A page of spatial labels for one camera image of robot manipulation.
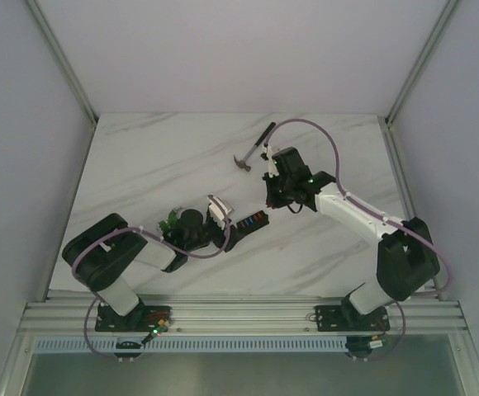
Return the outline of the black fuse box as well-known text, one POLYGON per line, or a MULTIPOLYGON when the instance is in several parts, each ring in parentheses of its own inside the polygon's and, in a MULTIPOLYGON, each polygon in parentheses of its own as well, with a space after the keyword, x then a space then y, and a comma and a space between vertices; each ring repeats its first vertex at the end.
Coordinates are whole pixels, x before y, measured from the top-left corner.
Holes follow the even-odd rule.
POLYGON ((261 228, 263 228, 267 225, 269 225, 269 217, 263 210, 260 210, 260 211, 254 213, 250 216, 247 216, 246 218, 240 220, 239 222, 237 222, 236 223, 236 228, 238 229, 238 233, 241 236, 245 237, 245 236, 250 235, 254 232, 257 232, 258 230, 260 230, 261 228), (247 227, 244 226, 244 229, 240 228, 240 224, 244 224, 245 220, 247 220, 249 222, 249 218, 254 219, 253 216, 258 216, 258 213, 263 214, 262 219, 258 219, 258 221, 254 220, 254 222, 252 224, 249 223, 249 226, 247 226, 247 227))

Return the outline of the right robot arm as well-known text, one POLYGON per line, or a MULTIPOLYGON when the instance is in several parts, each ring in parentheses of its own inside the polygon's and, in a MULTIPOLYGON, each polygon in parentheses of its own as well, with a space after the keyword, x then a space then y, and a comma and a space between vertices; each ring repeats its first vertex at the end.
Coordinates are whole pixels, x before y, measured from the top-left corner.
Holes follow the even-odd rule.
POLYGON ((370 328, 387 304, 408 299, 438 275, 439 260, 430 248, 431 237, 423 220, 379 214, 375 207, 341 192, 334 176, 312 173, 296 148, 275 151, 265 144, 262 157, 268 162, 263 180, 269 208, 297 204, 327 215, 377 249, 375 275, 341 301, 341 319, 349 329, 370 328))

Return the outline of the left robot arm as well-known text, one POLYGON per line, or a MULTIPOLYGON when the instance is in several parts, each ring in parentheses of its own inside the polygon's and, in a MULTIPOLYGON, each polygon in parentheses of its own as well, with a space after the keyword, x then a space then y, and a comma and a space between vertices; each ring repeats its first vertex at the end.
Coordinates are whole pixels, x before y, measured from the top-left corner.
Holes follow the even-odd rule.
POLYGON ((71 239, 62 258, 73 277, 99 298, 99 332, 143 332, 155 330, 166 320, 169 309, 146 305, 123 273, 133 263, 150 265, 165 273, 176 271, 196 250, 214 245, 229 252, 245 236, 242 223, 231 224, 214 204, 206 214, 199 210, 171 211, 159 223, 160 236, 147 238, 113 213, 71 239))

